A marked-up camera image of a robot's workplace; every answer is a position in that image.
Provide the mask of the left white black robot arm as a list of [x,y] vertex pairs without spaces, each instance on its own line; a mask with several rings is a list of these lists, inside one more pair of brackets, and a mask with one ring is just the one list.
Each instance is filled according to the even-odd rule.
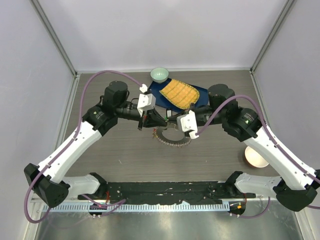
[[142,93],[136,104],[128,101],[128,86],[113,81],[105,88],[104,95],[95,106],[89,108],[76,128],[49,157],[38,165],[28,164],[24,174],[32,190],[49,208],[55,208],[65,199],[105,198],[107,182],[97,173],[67,177],[66,173],[77,159],[117,123],[118,119],[138,122],[138,129],[165,126],[166,121],[155,110],[156,97]]

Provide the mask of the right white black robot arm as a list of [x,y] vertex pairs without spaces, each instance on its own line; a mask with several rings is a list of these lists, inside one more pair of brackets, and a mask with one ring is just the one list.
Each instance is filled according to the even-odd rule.
[[236,95],[225,84],[212,85],[207,93],[208,105],[168,114],[168,122],[177,124],[191,139],[198,138],[208,126],[220,124],[228,135],[256,151],[278,173],[266,177],[235,171],[225,181],[226,193],[233,198],[240,194],[275,198],[294,212],[309,207],[320,187],[319,170],[305,164],[281,143],[250,97]]

